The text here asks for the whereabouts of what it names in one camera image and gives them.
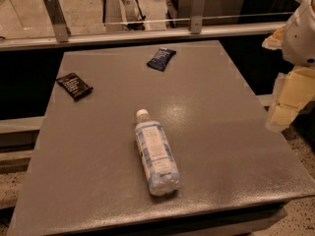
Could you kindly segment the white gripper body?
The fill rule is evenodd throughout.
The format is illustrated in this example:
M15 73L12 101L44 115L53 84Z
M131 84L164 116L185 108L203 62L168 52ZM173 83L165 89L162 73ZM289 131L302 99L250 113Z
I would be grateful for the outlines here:
M315 66L315 0L303 0L286 22L283 59L293 65Z

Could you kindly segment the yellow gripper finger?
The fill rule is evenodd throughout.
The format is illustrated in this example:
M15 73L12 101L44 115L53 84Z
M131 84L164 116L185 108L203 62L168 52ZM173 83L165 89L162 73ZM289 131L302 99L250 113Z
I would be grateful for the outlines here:
M315 68L294 66L288 74L279 73L273 88L266 128L281 132L315 96Z
M283 48L283 34L285 26L281 26L273 34L269 35L262 42L262 46L270 50L280 50Z

